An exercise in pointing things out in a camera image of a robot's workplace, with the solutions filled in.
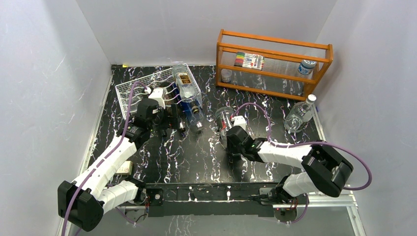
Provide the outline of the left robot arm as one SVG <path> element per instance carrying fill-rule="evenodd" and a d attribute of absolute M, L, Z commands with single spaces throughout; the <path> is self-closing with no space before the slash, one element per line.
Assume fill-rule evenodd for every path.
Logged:
<path fill-rule="evenodd" d="M 164 107 L 155 99 L 143 98 L 137 104 L 136 113 L 127 111 L 125 124 L 103 153 L 73 181 L 63 181 L 58 187 L 58 214 L 64 219 L 61 235 L 65 235 L 67 223 L 90 232 L 103 215 L 119 205 L 132 201 L 136 205 L 145 202 L 145 183 L 128 177 L 119 184 L 106 185 L 122 164 L 141 149 L 151 132 L 178 129 L 180 107 L 171 104 Z"/>

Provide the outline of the dark bottle black foil top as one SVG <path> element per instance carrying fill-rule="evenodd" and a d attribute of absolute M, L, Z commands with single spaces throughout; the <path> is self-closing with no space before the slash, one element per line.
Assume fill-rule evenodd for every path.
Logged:
<path fill-rule="evenodd" d="M 193 84 L 191 74 L 184 64 L 176 64 L 172 68 L 172 75 L 179 89 L 180 102 L 197 100 L 198 91 Z"/>

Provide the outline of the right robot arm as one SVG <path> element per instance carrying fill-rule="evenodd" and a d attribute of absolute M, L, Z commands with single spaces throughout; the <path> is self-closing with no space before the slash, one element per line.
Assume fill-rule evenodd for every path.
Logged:
<path fill-rule="evenodd" d="M 354 169 L 347 159 L 324 142 L 275 147 L 266 138 L 253 139 L 242 127 L 235 126 L 226 132 L 226 144 L 230 156 L 244 157 L 252 162 L 284 164 L 302 170 L 300 174 L 284 177 L 275 189 L 265 194 L 269 200 L 284 204 L 310 192 L 339 197 Z"/>

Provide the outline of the brown wine bottle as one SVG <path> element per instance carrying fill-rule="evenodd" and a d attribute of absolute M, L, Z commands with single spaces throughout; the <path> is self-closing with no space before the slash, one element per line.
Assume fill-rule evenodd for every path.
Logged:
<path fill-rule="evenodd" d="M 178 90 L 176 89 L 174 84 L 170 84 L 168 82 L 161 83 L 161 87 L 165 91 L 165 96 L 164 96 L 165 106 L 168 107 L 168 105 L 177 104 L 178 107 L 180 108 L 180 129 L 178 131 L 183 133 L 185 131 L 185 125 L 181 118 L 182 110 L 181 110 L 180 104 L 178 103 L 179 102 Z"/>

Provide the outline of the round clear glass bottle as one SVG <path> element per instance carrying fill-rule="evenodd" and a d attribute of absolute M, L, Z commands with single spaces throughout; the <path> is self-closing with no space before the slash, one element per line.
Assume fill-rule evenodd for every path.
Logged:
<path fill-rule="evenodd" d="M 231 115 L 234 113 L 234 109 L 231 107 L 221 107 L 215 112 L 215 123 L 217 132 L 220 136 L 220 143 L 223 148 L 227 147 L 226 132 L 233 127 L 231 121 Z"/>

